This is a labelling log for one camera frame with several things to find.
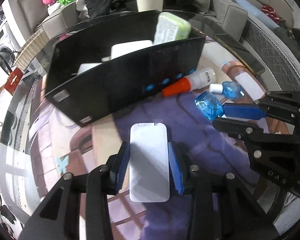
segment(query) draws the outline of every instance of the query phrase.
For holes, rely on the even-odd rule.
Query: couch armrest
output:
[[[79,23],[79,18],[75,1],[73,1],[45,18],[41,26],[51,40],[77,23]]]
[[[211,10],[217,14],[217,20],[225,32],[238,41],[248,13],[230,0],[212,0]]]

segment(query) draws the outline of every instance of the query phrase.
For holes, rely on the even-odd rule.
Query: orange cap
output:
[[[191,89],[189,80],[186,77],[181,78],[174,84],[162,89],[161,93],[164,97],[173,96],[176,94],[188,92]]]

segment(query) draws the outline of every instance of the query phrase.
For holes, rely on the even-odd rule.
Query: smartphone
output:
[[[255,77],[265,71],[264,66],[229,34],[214,34],[213,39],[234,55]]]
[[[168,137],[163,123],[131,127],[129,187],[134,202],[165,202],[170,198]]]

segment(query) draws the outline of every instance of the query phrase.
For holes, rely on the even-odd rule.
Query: light blue pillow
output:
[[[259,10],[257,7],[253,6],[251,3],[249,3],[246,0],[235,0],[237,4],[239,4],[242,9],[245,9],[248,14],[255,16],[257,19],[259,19],[265,26],[267,26],[271,31],[273,31],[275,28],[279,27],[273,20],[271,20],[270,17],[268,17],[266,14],[264,14],[261,10]]]

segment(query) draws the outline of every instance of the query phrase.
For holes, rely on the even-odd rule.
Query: green cloth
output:
[[[58,0],[58,3],[60,3],[61,5],[66,5],[68,3],[71,3],[72,1],[76,1],[76,0]]]

